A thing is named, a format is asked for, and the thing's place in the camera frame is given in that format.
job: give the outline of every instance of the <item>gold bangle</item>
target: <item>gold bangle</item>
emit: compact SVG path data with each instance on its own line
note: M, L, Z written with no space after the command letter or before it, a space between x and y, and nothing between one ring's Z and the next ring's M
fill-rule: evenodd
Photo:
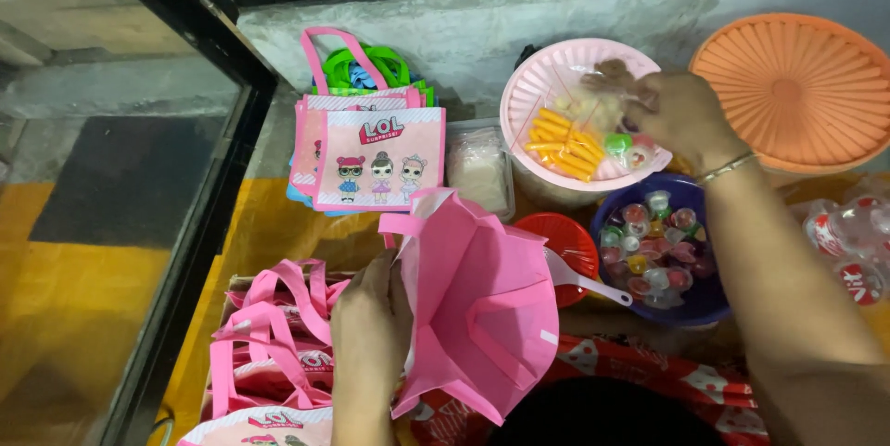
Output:
M757 154L755 154L754 152L748 151L745 154L742 154L741 156L738 156L735 159L729 161L729 163L726 163L725 165L715 169L714 171L707 172L707 173L703 174L701 177L696 178L695 184L698 185L699 187L702 187L707 182L711 181L712 179L718 178L718 176L720 176L726 172L731 172L732 170L738 168L739 166L744 165L751 159L757 159Z

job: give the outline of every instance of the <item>gray wall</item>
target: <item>gray wall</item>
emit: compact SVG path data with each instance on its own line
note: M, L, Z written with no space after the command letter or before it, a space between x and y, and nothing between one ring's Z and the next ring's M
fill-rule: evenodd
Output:
M495 115L522 47L576 37L625 42L662 66L685 66L728 22L766 11L836 20L890 50L887 0L372 0L257 8L239 29L298 90L311 75L299 44L311 25L332 25L393 47L436 87L450 119ZM323 50L341 44L320 38Z

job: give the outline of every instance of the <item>clear plastic bag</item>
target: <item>clear plastic bag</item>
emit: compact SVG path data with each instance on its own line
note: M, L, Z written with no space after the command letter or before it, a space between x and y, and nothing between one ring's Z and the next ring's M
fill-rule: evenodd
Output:
M641 101L630 92L635 79L624 62L554 65L551 72L557 85L531 118L526 151L537 152L543 166L583 181L595 177L606 156L629 172L651 162L654 144L624 116L626 100Z
M506 154L495 128L460 133L449 140L445 174L449 187L497 216L511 213Z

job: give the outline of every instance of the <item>red patterned fabric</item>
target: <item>red patterned fabric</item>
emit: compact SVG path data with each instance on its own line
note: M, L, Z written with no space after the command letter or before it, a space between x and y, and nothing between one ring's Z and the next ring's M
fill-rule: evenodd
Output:
M559 353L541 384L575 376L610 376L676 398L731 446L770 444L751 386L735 371L666 356L633 339L624 346L562 335ZM473 409L441 391L423 395L410 416L411 432L424 446L483 445L491 427Z

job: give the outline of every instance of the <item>green bag handle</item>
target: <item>green bag handle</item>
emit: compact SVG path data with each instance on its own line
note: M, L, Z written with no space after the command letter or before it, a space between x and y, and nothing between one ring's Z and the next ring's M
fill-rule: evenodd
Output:
M397 88L410 84L410 73L408 72L407 64L405 59L398 53L386 46L372 47L364 43L360 44L368 59L383 75L388 87ZM321 69L328 76L328 85L330 87L352 87L352 81L349 76L349 64L354 59L352 52L347 48L336 50L328 56Z

